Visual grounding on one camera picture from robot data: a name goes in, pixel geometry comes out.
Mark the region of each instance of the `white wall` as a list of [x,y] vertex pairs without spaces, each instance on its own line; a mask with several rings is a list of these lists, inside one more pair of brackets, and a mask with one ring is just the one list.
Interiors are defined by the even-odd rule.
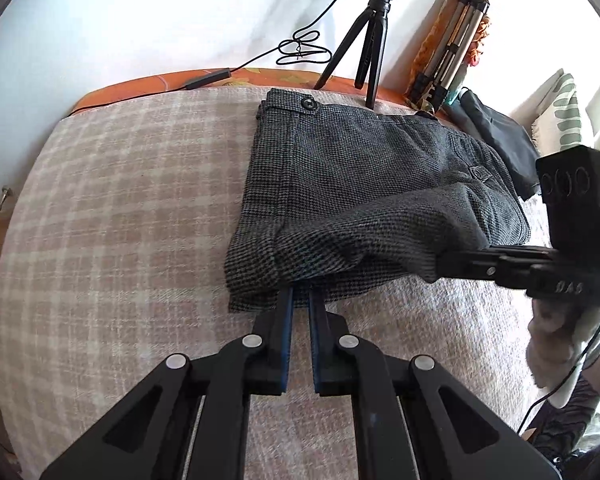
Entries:
[[[0,188],[19,192],[48,133],[85,93],[156,73],[237,66],[288,38],[330,1],[13,0],[0,18]],[[319,24],[320,41],[336,47],[367,1],[340,0]],[[385,86],[404,90],[435,2],[392,3]],[[600,20],[586,0],[491,3],[491,36],[470,72],[471,88],[524,119],[521,105],[564,67],[588,102],[600,84]],[[572,12],[564,14],[565,7]],[[354,76],[360,43],[336,75]],[[254,65],[272,67],[275,58]]]

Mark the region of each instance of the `tripod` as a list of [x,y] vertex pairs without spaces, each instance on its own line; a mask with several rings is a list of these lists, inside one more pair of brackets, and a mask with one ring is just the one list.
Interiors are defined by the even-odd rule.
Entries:
[[[293,288],[281,288],[250,334],[198,359],[168,356],[41,479],[242,479],[251,396],[286,392],[293,304]],[[307,307],[315,392],[350,396],[358,478],[560,480],[439,362],[385,355],[327,312],[319,290]]]
[[366,73],[369,72],[369,83],[366,90],[365,106],[374,109],[376,94],[378,93],[378,82],[380,81],[380,66],[382,65],[382,54],[384,54],[384,42],[386,41],[387,14],[391,9],[391,0],[369,0],[369,4],[362,11],[356,21],[347,32],[344,40],[333,54],[331,61],[324,69],[314,89],[322,88],[327,79],[330,78],[338,63],[345,55],[354,40],[358,37],[366,25],[365,43],[362,47],[362,56],[356,73],[354,86],[361,89],[365,84]]
[[440,109],[488,9],[488,0],[458,0],[433,56],[409,90],[408,99],[414,108]]

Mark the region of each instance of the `pillow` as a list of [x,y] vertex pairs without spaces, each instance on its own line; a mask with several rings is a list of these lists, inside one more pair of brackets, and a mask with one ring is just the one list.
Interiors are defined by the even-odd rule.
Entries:
[[579,144],[593,147],[593,128],[576,94],[571,74],[563,74],[545,96],[531,125],[531,137],[540,155],[572,148]]

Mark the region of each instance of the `camera lens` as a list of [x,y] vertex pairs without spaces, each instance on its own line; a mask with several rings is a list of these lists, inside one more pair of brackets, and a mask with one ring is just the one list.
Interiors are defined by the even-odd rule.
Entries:
[[571,175],[563,170],[555,172],[555,189],[562,196],[571,194]]
[[551,179],[548,173],[545,173],[540,179],[540,187],[542,189],[543,196],[549,196],[554,192],[554,181]]
[[591,187],[591,180],[589,178],[589,172],[583,167],[579,167],[576,170],[576,193],[584,195],[589,191]]

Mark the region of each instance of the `green leaf pattern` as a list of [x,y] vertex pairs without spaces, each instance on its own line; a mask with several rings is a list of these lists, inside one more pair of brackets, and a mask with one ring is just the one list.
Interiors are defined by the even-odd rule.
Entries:
[[578,97],[573,75],[564,74],[555,85],[554,115],[560,130],[560,150],[566,150],[582,143],[582,120],[578,108]]

